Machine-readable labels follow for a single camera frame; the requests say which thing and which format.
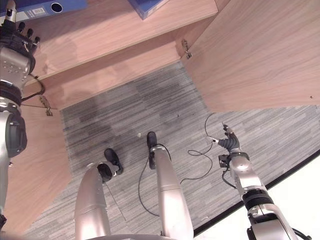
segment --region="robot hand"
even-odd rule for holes
[[[226,124],[223,124],[223,130],[225,131],[224,134],[227,136],[227,139],[220,139],[217,141],[217,144],[227,149],[230,154],[240,153],[240,143],[234,131]]]
[[[22,35],[25,24],[16,28],[16,4],[9,0],[5,20],[0,26],[0,230],[6,222],[3,216],[10,158],[20,154],[27,146],[25,121],[20,105],[23,88],[36,64],[33,57],[40,41],[31,40],[32,29]]]

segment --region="black cable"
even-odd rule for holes
[[[226,179],[225,179],[225,174],[226,174],[226,172],[228,172],[229,171],[229,166],[223,171],[223,173],[222,173],[222,180],[226,183],[226,184],[228,184],[230,187],[232,187],[232,188],[234,188],[234,189],[237,189],[234,185],[232,185],[230,182],[228,182]]]
[[[140,183],[141,183],[141,178],[142,178],[142,175],[144,174],[144,171],[145,171],[145,169],[146,169],[146,167],[147,167],[148,161],[149,161],[149,158],[146,160],[145,165],[144,165],[144,167],[143,167],[143,170],[142,170],[142,172],[141,172],[141,174],[140,174],[140,177],[139,177],[139,181],[138,181],[138,197],[139,197],[139,201],[140,201],[142,207],[144,208],[144,210],[146,210],[148,213],[150,213],[150,214],[153,215],[153,216],[159,217],[158,214],[153,213],[153,212],[151,212],[149,209],[146,208],[146,206],[145,206],[144,203],[142,202],[141,196],[140,196]]]
[[[38,91],[38,92],[36,92],[36,93],[33,93],[33,94],[31,94],[30,96],[27,96],[27,97],[24,97],[24,98],[22,98],[22,102],[23,101],[26,101],[26,100],[28,100],[28,99],[31,99],[31,98],[33,98],[33,97],[35,97],[35,96],[37,96],[37,95],[43,95],[44,93],[45,93],[45,91],[46,91],[46,88],[45,88],[45,85],[38,79],[39,78],[39,76],[34,76],[33,74],[29,74],[31,77],[33,77],[39,84],[40,84],[40,86],[41,86],[41,90],[40,91]]]
[[[167,153],[168,153],[168,155],[169,155],[170,161],[172,161],[170,152],[169,152],[169,150],[167,149],[167,147],[166,147],[165,145],[161,144],[161,143],[157,143],[156,146],[157,146],[157,145],[162,146],[162,147],[165,148],[165,150],[167,151]],[[139,197],[139,201],[140,201],[142,207],[144,208],[144,210],[146,210],[148,213],[150,213],[150,214],[153,215],[153,216],[159,217],[158,214],[153,213],[153,212],[151,212],[149,209],[147,209],[147,207],[146,207],[146,206],[144,205],[144,203],[142,202],[142,200],[141,200],[141,195],[140,195],[140,183],[141,183],[142,175],[144,174],[144,171],[146,170],[148,161],[149,161],[149,158],[146,160],[145,165],[144,165],[144,167],[143,167],[143,170],[142,170],[142,172],[141,172],[141,174],[140,174],[140,177],[139,177],[139,181],[138,181],[138,197]]]
[[[212,159],[211,159],[209,156],[206,155],[206,153],[211,150],[212,145],[213,145],[213,144],[211,143],[210,148],[209,148],[206,152],[200,152],[200,151],[193,150],[193,149],[188,150],[188,154],[191,155],[191,156],[195,156],[195,157],[205,156],[206,158],[208,158],[208,159],[210,160],[211,166],[210,166],[209,170],[208,170],[204,175],[199,176],[199,177],[194,177],[194,178],[186,177],[186,178],[184,178],[184,179],[182,179],[182,180],[180,181],[180,184],[182,184],[182,182],[183,182],[184,180],[199,180],[199,179],[203,179],[205,176],[207,176],[207,175],[210,173],[210,171],[211,171],[211,169],[212,169],[212,167],[213,167],[213,161],[212,161]]]
[[[294,233],[295,233],[298,237],[302,238],[303,240],[312,240],[312,238],[311,238],[310,236],[304,235],[304,234],[303,234],[302,232],[300,232],[299,230],[297,230],[297,229],[295,229],[295,228],[292,228],[292,230],[294,231]]]
[[[207,131],[207,121],[208,119],[213,115],[214,113],[210,113],[209,116],[206,117],[205,121],[204,121],[204,131],[205,131],[205,134],[208,136],[208,137],[211,137],[209,134],[208,134],[208,131]]]

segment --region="gray carpet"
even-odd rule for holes
[[[254,169],[267,184],[320,149],[319,113],[315,105],[215,113],[207,125],[209,134],[218,138],[224,137],[222,121],[232,126]],[[148,156],[146,135],[155,131],[158,141],[168,147],[179,179],[201,176],[210,167],[209,160],[190,156],[187,150],[208,148],[204,132],[208,114],[181,63],[64,109],[73,179],[26,235],[33,239],[74,239],[73,216],[81,178],[87,164],[104,160],[107,147],[115,149],[124,166],[124,173],[104,186],[111,232],[159,234],[160,219],[144,211],[137,193]],[[218,155],[222,153],[225,151],[214,145],[208,153],[213,160],[211,172],[203,179],[182,183],[194,228],[240,200],[237,191],[221,179]],[[157,213],[156,173],[148,168],[141,182],[141,196]]]

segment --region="wood grain panel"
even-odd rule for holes
[[[41,37],[34,74],[49,76],[217,13],[213,0],[170,0],[142,21],[127,0],[88,0],[88,7],[28,22]]]
[[[179,59],[176,43],[167,33],[45,78],[44,95],[51,107],[63,109]],[[35,82],[27,85],[24,92],[29,95],[38,90]],[[36,97],[25,104],[41,106]]]
[[[191,52],[213,112],[320,103],[318,0],[231,0]]]
[[[68,154],[57,110],[22,106],[27,148],[11,161],[3,230],[22,234],[71,180]]]

